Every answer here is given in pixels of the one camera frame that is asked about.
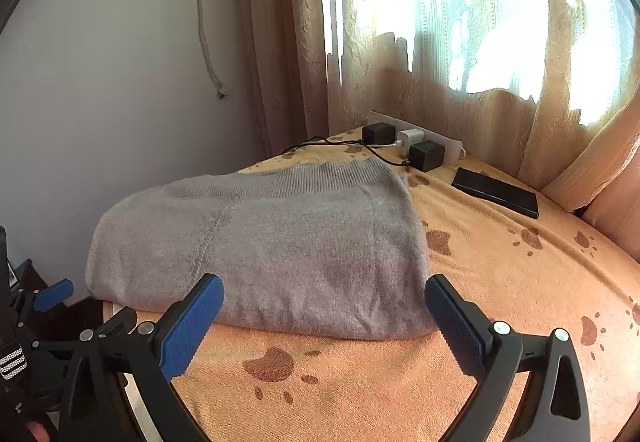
black-and-white striped strap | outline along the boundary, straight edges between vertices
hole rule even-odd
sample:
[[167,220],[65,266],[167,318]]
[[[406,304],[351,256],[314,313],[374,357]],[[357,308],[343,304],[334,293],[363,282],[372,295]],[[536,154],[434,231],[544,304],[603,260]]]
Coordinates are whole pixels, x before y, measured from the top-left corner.
[[14,350],[7,356],[0,359],[0,375],[4,380],[14,378],[27,367],[22,348]]

sweater ribbed hem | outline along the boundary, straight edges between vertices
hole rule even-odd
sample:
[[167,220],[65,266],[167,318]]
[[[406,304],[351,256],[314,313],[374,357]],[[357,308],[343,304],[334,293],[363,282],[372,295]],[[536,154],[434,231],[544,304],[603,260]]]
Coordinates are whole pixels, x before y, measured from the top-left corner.
[[372,157],[361,162],[326,162],[258,173],[205,175],[174,182],[166,189],[174,198],[281,198],[371,184],[389,175],[397,176],[384,162]]

smartphone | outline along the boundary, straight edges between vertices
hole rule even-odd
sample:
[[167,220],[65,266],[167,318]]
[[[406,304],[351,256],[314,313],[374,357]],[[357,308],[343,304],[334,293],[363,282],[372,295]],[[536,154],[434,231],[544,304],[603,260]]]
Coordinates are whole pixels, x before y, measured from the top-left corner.
[[540,216],[535,193],[487,175],[459,167],[451,185],[471,196],[500,204],[529,218]]

orange bedspread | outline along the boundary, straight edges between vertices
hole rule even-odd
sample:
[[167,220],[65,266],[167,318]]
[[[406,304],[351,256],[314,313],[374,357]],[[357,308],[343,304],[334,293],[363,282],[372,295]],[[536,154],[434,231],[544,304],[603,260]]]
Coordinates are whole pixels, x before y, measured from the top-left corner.
[[[307,147],[245,171],[368,154],[357,146]],[[526,187],[473,158],[460,165]],[[591,439],[612,441],[640,400],[640,266],[540,194],[540,218],[532,220],[451,187],[455,167],[398,171],[408,175],[435,272],[519,332],[569,331]],[[141,321],[157,317],[139,314]],[[525,381],[516,376],[490,440],[504,436]],[[219,324],[174,379],[213,441],[436,441],[474,384],[439,332],[358,342]]]

gray sweater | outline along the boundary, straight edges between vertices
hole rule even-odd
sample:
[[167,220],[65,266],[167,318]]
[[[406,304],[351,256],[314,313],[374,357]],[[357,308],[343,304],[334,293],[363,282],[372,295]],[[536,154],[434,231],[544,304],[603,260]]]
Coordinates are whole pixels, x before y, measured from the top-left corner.
[[123,200],[95,229],[94,297],[164,311],[206,272],[217,321],[380,340],[434,329],[426,241],[405,183],[375,158],[201,176]]

